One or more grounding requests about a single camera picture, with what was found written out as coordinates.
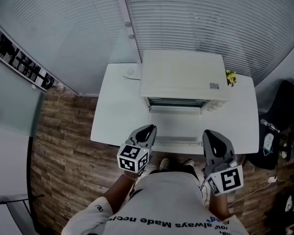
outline person's left arm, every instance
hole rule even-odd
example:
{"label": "person's left arm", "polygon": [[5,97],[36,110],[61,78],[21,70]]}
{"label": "person's left arm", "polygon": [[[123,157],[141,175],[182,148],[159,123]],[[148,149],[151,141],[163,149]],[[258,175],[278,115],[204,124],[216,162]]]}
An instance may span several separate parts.
{"label": "person's left arm", "polygon": [[87,235],[117,213],[137,178],[137,174],[131,172],[126,172],[126,175],[122,174],[103,197],[96,199],[86,209],[75,214],[61,234]]}

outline white cable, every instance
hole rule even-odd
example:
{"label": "white cable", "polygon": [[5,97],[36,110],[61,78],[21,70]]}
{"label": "white cable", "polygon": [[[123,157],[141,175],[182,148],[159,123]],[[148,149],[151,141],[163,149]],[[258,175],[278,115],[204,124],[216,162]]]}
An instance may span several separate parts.
{"label": "white cable", "polygon": [[271,184],[271,183],[269,183],[269,184],[268,184],[267,186],[265,186],[265,187],[262,187],[262,188],[259,188],[259,189],[255,190],[255,191],[253,191],[252,193],[250,193],[250,194],[244,196],[243,198],[240,198],[239,200],[234,201],[231,205],[233,205],[234,203],[236,203],[236,202],[238,202],[238,201],[241,201],[242,199],[244,199],[244,198],[250,196],[251,194],[255,193],[255,192],[258,191],[258,190],[262,190],[262,189],[264,189],[264,188],[267,188],[270,184]]}
{"label": "white cable", "polygon": [[[280,179],[278,179],[278,178],[276,178],[276,179],[277,179],[278,181],[280,181],[280,182],[285,182],[285,183],[289,183],[289,184],[291,184],[291,182],[288,182],[288,181],[285,181],[285,180],[280,180]],[[250,196],[251,194],[255,193],[255,192],[258,191],[258,190],[262,190],[262,189],[264,189],[264,188],[267,188],[270,184],[271,184],[271,183],[269,183],[269,184],[268,184],[267,186],[265,186],[265,187],[262,187],[262,188],[259,188],[259,189],[255,190],[255,191],[253,191],[252,193],[250,193],[250,194],[244,196],[243,198],[240,198],[239,200],[236,200],[236,201],[233,202],[231,205],[233,205],[233,204],[236,203],[236,202],[241,201],[242,199],[244,199],[244,198]]]}

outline person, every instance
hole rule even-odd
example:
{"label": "person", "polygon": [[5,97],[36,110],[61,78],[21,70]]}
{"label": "person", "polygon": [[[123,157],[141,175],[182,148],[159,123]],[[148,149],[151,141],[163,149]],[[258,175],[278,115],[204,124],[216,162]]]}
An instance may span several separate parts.
{"label": "person", "polygon": [[169,159],[159,170],[142,178],[130,193],[137,174],[123,174],[103,195],[75,214],[62,235],[246,235],[235,215],[231,215],[226,194],[210,194],[205,208],[194,171],[194,162],[170,168]]}

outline white marker cube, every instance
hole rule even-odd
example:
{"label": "white marker cube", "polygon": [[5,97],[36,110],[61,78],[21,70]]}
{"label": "white marker cube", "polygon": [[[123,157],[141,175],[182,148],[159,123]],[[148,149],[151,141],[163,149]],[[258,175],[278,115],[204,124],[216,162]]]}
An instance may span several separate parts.
{"label": "white marker cube", "polygon": [[242,166],[211,173],[206,180],[215,196],[236,190],[244,185]]}
{"label": "white marker cube", "polygon": [[123,143],[118,151],[119,168],[138,173],[149,162],[151,149]]}

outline shirt sleeve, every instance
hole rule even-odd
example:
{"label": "shirt sleeve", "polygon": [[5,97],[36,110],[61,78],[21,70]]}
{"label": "shirt sleeve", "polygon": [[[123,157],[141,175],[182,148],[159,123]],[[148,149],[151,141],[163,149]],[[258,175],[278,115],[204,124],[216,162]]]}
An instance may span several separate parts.
{"label": "shirt sleeve", "polygon": [[223,224],[227,225],[231,235],[248,235],[248,232],[242,223],[237,219],[236,215],[224,220]]}
{"label": "shirt sleeve", "polygon": [[112,215],[108,200],[100,197],[75,214],[63,228],[61,235],[87,235],[98,225],[106,223]]}

